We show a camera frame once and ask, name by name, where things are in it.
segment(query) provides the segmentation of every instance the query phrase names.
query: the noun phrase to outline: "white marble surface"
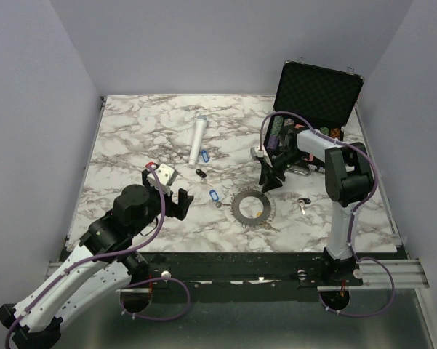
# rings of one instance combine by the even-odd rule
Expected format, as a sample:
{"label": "white marble surface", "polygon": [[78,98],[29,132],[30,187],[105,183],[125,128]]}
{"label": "white marble surface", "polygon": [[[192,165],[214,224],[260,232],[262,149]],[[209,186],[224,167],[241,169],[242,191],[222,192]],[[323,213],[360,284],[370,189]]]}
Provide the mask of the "white marble surface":
{"label": "white marble surface", "polygon": [[[287,174],[283,188],[272,190],[276,213],[267,228],[243,228],[229,206],[217,208],[209,196],[215,189],[224,204],[234,193],[256,185],[258,162],[249,149],[258,143],[260,124],[271,112],[273,97],[249,95],[151,95],[111,96],[97,135],[95,148],[68,240],[73,248],[89,224],[113,205],[121,190],[141,183],[141,171],[149,161],[173,166],[180,175],[172,190],[186,189],[195,199],[183,222],[165,219],[148,251],[188,252],[319,252],[326,246],[332,218],[332,203],[324,189],[324,176]],[[199,164],[207,173],[200,183],[187,166],[194,122],[207,115],[209,125],[202,148],[211,157]],[[345,128],[345,140],[364,141],[355,113]],[[299,197],[312,204],[303,215]],[[392,231],[377,193],[363,208],[356,249],[392,252]],[[138,236],[135,243],[144,238]]]}

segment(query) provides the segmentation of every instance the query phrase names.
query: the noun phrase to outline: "white wall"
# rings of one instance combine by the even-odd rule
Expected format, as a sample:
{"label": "white wall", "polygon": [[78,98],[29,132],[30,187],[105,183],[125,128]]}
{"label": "white wall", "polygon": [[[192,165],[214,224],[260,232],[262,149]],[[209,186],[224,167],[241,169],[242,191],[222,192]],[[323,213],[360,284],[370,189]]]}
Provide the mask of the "white wall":
{"label": "white wall", "polygon": [[437,0],[416,0],[366,82],[361,111],[406,249],[437,309]]}
{"label": "white wall", "polygon": [[103,94],[275,93],[285,60],[368,76],[412,0],[52,0]]}
{"label": "white wall", "polygon": [[0,305],[31,293],[63,247],[98,95],[48,0],[0,0]]}

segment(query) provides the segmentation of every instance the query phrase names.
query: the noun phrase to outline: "case lid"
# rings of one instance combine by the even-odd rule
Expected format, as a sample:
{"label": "case lid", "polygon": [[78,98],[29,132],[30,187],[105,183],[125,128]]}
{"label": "case lid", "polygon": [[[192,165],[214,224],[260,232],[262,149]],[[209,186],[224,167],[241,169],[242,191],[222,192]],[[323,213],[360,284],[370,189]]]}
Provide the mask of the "case lid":
{"label": "case lid", "polygon": [[340,128],[364,84],[364,77],[297,62],[286,62],[276,93],[274,111],[291,111],[315,128]]}

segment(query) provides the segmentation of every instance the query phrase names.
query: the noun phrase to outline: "white tube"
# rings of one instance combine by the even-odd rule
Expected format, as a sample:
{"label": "white tube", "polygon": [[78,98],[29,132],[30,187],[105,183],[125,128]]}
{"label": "white tube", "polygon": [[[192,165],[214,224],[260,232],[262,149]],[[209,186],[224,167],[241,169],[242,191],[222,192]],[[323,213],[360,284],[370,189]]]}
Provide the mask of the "white tube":
{"label": "white tube", "polygon": [[194,132],[194,139],[189,153],[189,167],[194,167],[199,157],[199,150],[202,144],[202,136],[204,135],[205,126],[207,125],[207,117],[205,115],[197,116],[196,131]]}

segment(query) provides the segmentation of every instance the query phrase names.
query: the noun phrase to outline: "metal gear ring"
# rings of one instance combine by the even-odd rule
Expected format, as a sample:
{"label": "metal gear ring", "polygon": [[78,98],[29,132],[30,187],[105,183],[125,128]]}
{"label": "metal gear ring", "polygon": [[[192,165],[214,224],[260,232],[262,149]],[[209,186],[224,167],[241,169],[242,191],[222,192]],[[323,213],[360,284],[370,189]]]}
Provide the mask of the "metal gear ring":
{"label": "metal gear ring", "polygon": [[[245,198],[257,198],[263,205],[262,214],[256,218],[248,218],[241,213],[239,205]],[[271,215],[271,203],[268,197],[261,191],[255,189],[247,189],[234,196],[231,203],[231,211],[233,216],[242,224],[254,227],[264,223]]]}

